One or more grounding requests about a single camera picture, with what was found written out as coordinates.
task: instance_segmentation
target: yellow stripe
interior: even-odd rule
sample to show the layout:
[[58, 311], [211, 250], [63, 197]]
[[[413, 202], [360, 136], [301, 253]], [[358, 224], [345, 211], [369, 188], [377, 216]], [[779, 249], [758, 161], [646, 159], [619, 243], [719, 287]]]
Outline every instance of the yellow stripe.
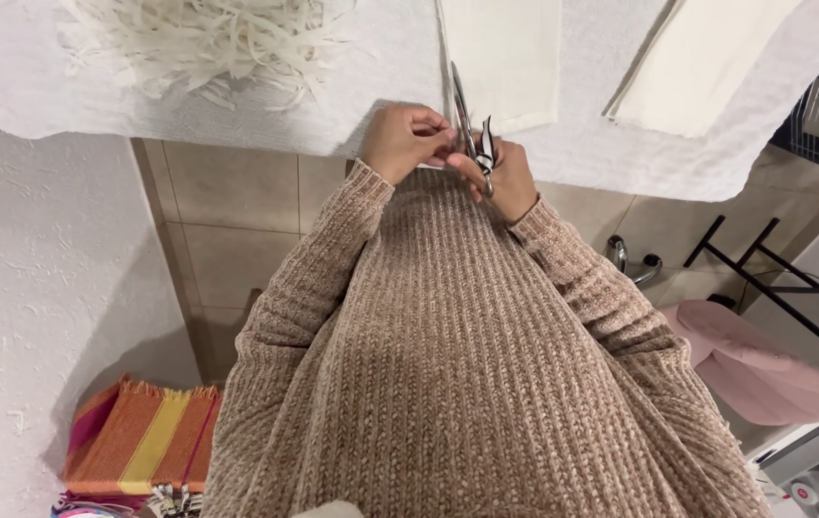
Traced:
[[150, 494], [150, 478], [160, 465], [160, 460], [166, 453], [166, 447], [169, 446], [179, 418], [182, 418], [188, 403], [187, 394], [176, 396], [177, 394], [166, 394], [164, 401], [157, 408], [151, 425], [144, 432], [144, 438], [140, 440], [138, 448], [125, 466], [125, 471], [118, 478], [118, 487], [126, 495]]

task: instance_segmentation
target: pink stripe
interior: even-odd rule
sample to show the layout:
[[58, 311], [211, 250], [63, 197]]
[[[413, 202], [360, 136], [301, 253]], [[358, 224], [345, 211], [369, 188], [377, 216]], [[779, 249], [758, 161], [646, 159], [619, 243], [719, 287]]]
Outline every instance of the pink stripe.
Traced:
[[211, 404], [208, 406], [208, 413], [205, 414], [205, 420], [201, 423], [199, 429], [199, 437], [195, 440], [195, 447], [192, 448], [192, 454], [188, 457], [188, 464], [186, 464], [186, 473], [182, 474], [182, 483], [185, 486], [188, 482], [188, 474], [192, 471], [192, 462], [195, 461], [195, 455], [199, 452], [199, 445], [201, 438], [205, 435], [205, 429], [208, 428], [208, 420], [211, 419], [211, 412], [214, 411], [214, 404], [218, 402], [217, 397], [212, 397]]
[[103, 430], [105, 421], [109, 419], [109, 414], [112, 413], [112, 407], [116, 406], [117, 399], [118, 391], [99, 405], [87, 410], [85, 414], [74, 421], [73, 426], [70, 427], [70, 442], [67, 446], [69, 455], [80, 449], [87, 441], [99, 435], [99, 431]]

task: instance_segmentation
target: white textured wall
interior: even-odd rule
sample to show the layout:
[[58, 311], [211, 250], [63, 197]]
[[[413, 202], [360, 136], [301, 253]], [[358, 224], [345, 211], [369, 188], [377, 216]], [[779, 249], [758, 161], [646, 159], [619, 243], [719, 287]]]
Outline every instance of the white textured wall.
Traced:
[[0, 516], [47, 516], [77, 400], [191, 347], [124, 137], [0, 135]]

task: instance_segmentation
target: hand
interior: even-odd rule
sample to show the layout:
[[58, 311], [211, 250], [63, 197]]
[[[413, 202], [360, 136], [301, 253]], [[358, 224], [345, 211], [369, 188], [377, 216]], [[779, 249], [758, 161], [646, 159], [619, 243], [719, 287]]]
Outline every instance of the hand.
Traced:
[[362, 148], [362, 162], [391, 185], [421, 163], [443, 167], [457, 131], [432, 108], [390, 104], [374, 113]]
[[[505, 220], [514, 225], [538, 202], [538, 188], [527, 165], [525, 148], [515, 142], [503, 142], [501, 138], [493, 138], [492, 142], [498, 151], [499, 165], [490, 174], [490, 201]], [[474, 200], [477, 203], [482, 201], [486, 181], [477, 162], [463, 153], [452, 154], [447, 162], [470, 180], [470, 193]]]

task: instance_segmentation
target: sweater sleeve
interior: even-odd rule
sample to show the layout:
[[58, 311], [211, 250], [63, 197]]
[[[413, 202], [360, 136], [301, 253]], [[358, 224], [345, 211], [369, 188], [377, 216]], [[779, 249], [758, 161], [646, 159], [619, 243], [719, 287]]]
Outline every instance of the sweater sleeve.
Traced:
[[[627, 373], [628, 383], [648, 400], [637, 404], [652, 404], [654, 413], [662, 417], [660, 422], [675, 432], [663, 437], [653, 428], [647, 429], [655, 447], [665, 450], [666, 457], [672, 457], [671, 467], [682, 465], [681, 457], [687, 453], [697, 465], [693, 471], [702, 490], [711, 488], [717, 494], [732, 497], [729, 501], [742, 503], [745, 509], [739, 509], [740, 515], [761, 516], [767, 512], [736, 438], [690, 365], [688, 340], [676, 335], [666, 317], [646, 300], [640, 289], [582, 241], [576, 229], [560, 220], [544, 199], [538, 200], [512, 227], [512, 232], [583, 326]], [[676, 448], [669, 444], [670, 438], [681, 444]], [[693, 500], [691, 495], [680, 498]], [[685, 503], [700, 507], [693, 501]]]
[[214, 428], [202, 516], [235, 515], [314, 336], [336, 310], [394, 187], [360, 160], [281, 264], [236, 338]]

